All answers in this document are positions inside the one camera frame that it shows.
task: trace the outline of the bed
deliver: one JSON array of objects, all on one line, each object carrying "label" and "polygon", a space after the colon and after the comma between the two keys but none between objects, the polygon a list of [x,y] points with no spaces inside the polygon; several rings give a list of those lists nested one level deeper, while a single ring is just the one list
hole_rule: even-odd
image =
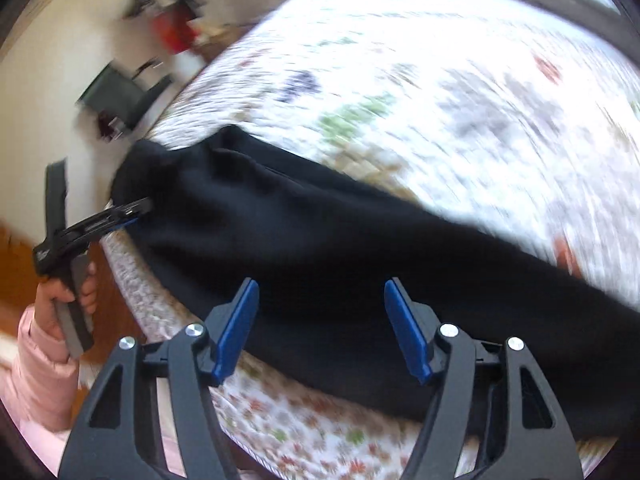
[{"label": "bed", "polygon": [[[574,1],[576,15],[617,13]],[[204,69],[148,138],[181,148],[239,124],[550,262],[566,240],[585,280],[638,308],[636,46],[583,25],[518,0],[289,0]],[[125,232],[102,244],[149,340],[193,320]],[[420,429],[246,353],[211,395],[225,433],[291,480],[396,480]],[[585,475],[614,442],[578,443]],[[471,439],[459,474],[477,449]]]}]

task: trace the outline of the metal screw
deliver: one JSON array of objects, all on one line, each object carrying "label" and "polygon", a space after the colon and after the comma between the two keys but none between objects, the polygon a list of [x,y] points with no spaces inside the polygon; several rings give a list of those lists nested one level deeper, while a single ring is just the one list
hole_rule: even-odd
[{"label": "metal screw", "polygon": [[135,345],[136,345],[136,340],[133,339],[130,335],[123,337],[118,342],[118,346],[123,350],[131,350]]},{"label": "metal screw", "polygon": [[507,341],[507,345],[509,345],[509,348],[511,348],[511,350],[515,350],[517,352],[524,348],[524,341],[519,337],[510,337]]},{"label": "metal screw", "polygon": [[440,327],[440,333],[444,337],[455,337],[458,335],[458,332],[459,332],[458,327],[450,323],[445,323]]},{"label": "metal screw", "polygon": [[200,323],[191,323],[184,331],[189,337],[198,337],[204,332],[204,327]]}]

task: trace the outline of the white wall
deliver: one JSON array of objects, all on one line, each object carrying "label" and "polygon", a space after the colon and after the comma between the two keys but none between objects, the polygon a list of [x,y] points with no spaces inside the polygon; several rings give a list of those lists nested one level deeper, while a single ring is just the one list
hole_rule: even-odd
[{"label": "white wall", "polygon": [[104,207],[130,145],[97,140],[93,120],[76,105],[110,60],[133,70],[164,56],[144,17],[120,19],[125,5],[53,0],[0,63],[0,219],[33,242],[44,238],[46,165],[67,157],[72,223]]},{"label": "white wall", "polygon": [[[120,19],[126,1],[53,0],[0,62],[0,219],[33,242],[44,238],[47,164],[67,157],[71,224],[103,208],[130,146],[98,141],[76,99],[111,59],[134,69],[152,56],[166,57],[144,17]],[[207,1],[206,20],[221,25],[245,22],[284,0]],[[195,65],[179,58],[168,65],[186,80]]]}]

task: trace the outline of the blue gripper pad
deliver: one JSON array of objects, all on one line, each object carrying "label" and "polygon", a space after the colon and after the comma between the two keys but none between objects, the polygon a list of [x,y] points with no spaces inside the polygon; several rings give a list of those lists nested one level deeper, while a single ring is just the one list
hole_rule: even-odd
[{"label": "blue gripper pad", "polygon": [[137,222],[139,220],[139,218],[133,218],[131,220],[127,220],[126,222],[124,222],[123,224],[119,224],[113,227],[113,229],[110,229],[109,231],[107,231],[105,234],[108,233],[113,233],[114,231],[118,231],[119,229],[125,228],[128,225],[134,224],[135,222]]},{"label": "blue gripper pad", "polygon": [[385,283],[385,309],[409,373],[424,384],[432,374],[427,361],[428,345],[393,280]]},{"label": "blue gripper pad", "polygon": [[[213,314],[219,308],[231,309],[228,314],[220,312],[227,317],[226,325],[222,329],[220,336],[216,337],[211,331],[209,332],[213,341],[216,342],[216,365],[213,368],[212,375],[218,384],[222,384],[236,369],[240,352],[244,348],[249,330],[251,330],[251,326],[254,323],[259,302],[260,288],[254,280],[247,278],[231,303],[221,305],[212,310]],[[207,317],[207,325],[209,325],[210,318],[211,316]]]}]

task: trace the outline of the pink jacket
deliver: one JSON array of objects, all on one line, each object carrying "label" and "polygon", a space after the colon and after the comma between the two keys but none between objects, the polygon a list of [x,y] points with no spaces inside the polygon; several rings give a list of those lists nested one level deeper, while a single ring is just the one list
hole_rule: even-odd
[{"label": "pink jacket", "polygon": [[[18,356],[11,370],[0,367],[0,399],[40,459],[58,473],[71,424],[71,405],[78,392],[78,361],[69,357],[63,341],[53,339],[36,324],[33,307],[18,327]],[[163,435],[169,470],[184,476],[175,439]],[[241,472],[242,480],[259,480]]]}]

